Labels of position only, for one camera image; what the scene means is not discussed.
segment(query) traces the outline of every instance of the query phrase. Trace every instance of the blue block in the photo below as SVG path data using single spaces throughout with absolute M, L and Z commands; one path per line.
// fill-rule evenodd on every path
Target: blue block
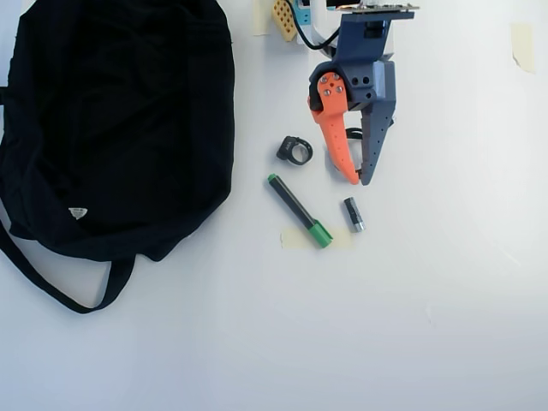
M 310 6 L 303 6 L 299 0 L 293 0 L 293 9 L 299 26 L 310 26 Z

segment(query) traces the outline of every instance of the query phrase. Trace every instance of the black ring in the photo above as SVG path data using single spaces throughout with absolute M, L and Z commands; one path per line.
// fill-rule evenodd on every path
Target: black ring
M 303 161 L 297 160 L 293 155 L 293 149 L 297 146 L 303 146 L 307 150 L 308 157 L 305 158 Z M 288 135 L 285 139 L 283 139 L 283 143 L 277 151 L 276 155 L 281 160 L 289 160 L 290 163 L 293 163 L 295 165 L 304 165 L 312 159 L 313 154 L 314 151 L 308 141 L 300 139 L 299 137 L 292 137 Z
M 349 140 L 362 140 L 363 139 L 363 133 L 361 131 L 361 128 L 347 128 L 346 129 L 346 138 Z

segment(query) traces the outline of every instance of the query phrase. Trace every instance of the bag strap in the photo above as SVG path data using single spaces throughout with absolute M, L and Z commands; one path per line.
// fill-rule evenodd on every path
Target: bag strap
M 109 306 L 112 302 L 114 302 L 117 296 L 119 296 L 131 277 L 131 272 L 133 271 L 135 264 L 135 257 L 113 261 L 110 265 L 109 281 L 106 284 L 106 291 L 104 292 L 103 300 L 95 308 L 84 307 L 49 284 L 34 269 L 21 250 L 15 245 L 1 223 L 0 227 L 0 249 L 4 251 L 11 262 L 14 263 L 14 265 L 25 275 L 26 278 L 31 281 L 31 283 L 39 289 L 42 289 L 51 297 L 55 298 L 66 308 L 69 308 L 77 313 L 93 313 L 94 311 L 102 310 L 103 308 Z

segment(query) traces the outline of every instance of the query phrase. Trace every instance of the green marker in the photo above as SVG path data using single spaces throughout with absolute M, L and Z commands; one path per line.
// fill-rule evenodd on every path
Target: green marker
M 291 211 L 301 220 L 308 232 L 314 237 L 322 248 L 326 248 L 333 241 L 331 234 L 327 232 L 322 223 L 312 218 L 305 207 L 291 193 L 289 188 L 283 183 L 282 179 L 275 174 L 268 176 L 269 184 L 276 190 L 283 202 L 289 206 Z

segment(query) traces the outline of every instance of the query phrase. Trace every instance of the yellow block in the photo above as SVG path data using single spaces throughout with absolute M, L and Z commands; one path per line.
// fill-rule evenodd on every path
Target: yellow block
M 285 0 L 276 0 L 272 6 L 272 19 L 277 28 L 282 32 L 285 41 L 292 41 L 297 34 L 297 29 L 293 22 L 293 13 Z

